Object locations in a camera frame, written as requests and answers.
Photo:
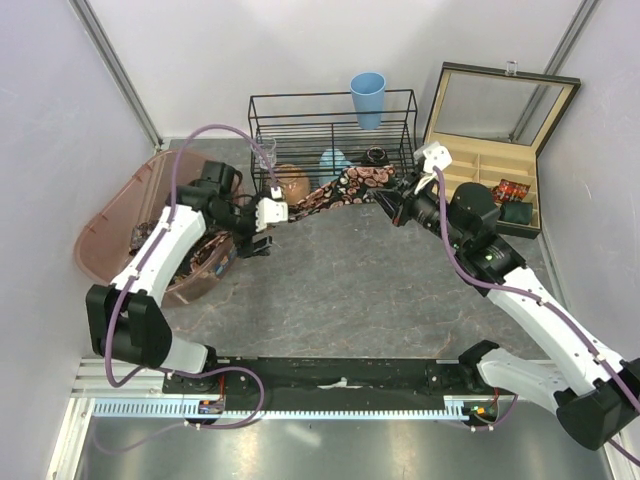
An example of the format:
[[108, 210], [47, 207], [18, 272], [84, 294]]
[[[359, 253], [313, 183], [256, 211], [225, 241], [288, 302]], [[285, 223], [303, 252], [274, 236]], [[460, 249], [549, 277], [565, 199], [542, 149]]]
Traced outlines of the black floral rose tie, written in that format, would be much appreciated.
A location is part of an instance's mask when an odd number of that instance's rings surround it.
[[312, 191], [288, 207], [288, 222], [295, 223], [324, 211], [351, 205], [374, 203], [375, 189], [388, 189], [396, 184], [396, 169], [382, 167], [348, 167], [329, 183]]

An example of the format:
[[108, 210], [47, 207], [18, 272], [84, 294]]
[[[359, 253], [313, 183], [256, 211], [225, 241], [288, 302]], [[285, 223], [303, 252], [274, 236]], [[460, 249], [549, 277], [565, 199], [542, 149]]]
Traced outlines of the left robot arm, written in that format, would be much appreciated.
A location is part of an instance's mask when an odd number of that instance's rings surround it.
[[162, 311], [167, 287], [183, 260], [208, 229], [230, 235], [241, 257], [264, 253], [271, 245], [257, 234], [288, 218], [288, 206], [278, 185], [269, 193], [234, 201], [238, 172], [216, 161], [205, 163], [200, 177], [187, 185], [171, 183], [168, 203], [134, 258], [108, 285], [93, 285], [86, 295], [92, 348], [102, 356], [108, 381], [119, 386], [115, 360], [143, 368], [176, 372], [198, 393], [219, 382], [219, 369], [209, 361], [211, 348], [175, 336]]

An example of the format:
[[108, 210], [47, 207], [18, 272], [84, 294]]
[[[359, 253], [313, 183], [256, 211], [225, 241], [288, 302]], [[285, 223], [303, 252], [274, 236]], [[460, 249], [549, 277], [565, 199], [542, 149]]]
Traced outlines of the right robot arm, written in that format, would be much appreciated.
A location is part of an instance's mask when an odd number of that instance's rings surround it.
[[556, 416], [577, 443], [597, 450], [639, 416], [639, 362], [626, 360], [582, 326], [545, 289], [497, 232], [500, 210], [485, 186], [466, 182], [451, 200], [441, 175], [420, 188], [404, 180], [374, 188], [392, 223], [414, 220], [441, 238], [456, 273], [514, 319], [549, 356], [554, 370], [483, 341], [467, 350], [458, 381], [477, 394], [489, 386], [518, 394]]

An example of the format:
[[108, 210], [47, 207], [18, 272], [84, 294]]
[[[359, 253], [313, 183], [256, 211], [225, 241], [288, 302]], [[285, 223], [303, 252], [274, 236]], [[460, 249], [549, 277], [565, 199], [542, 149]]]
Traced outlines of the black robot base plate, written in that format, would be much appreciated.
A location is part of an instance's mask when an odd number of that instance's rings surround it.
[[263, 407], [435, 408], [446, 396], [494, 397], [492, 387], [453, 360], [220, 357], [216, 366], [257, 374]]

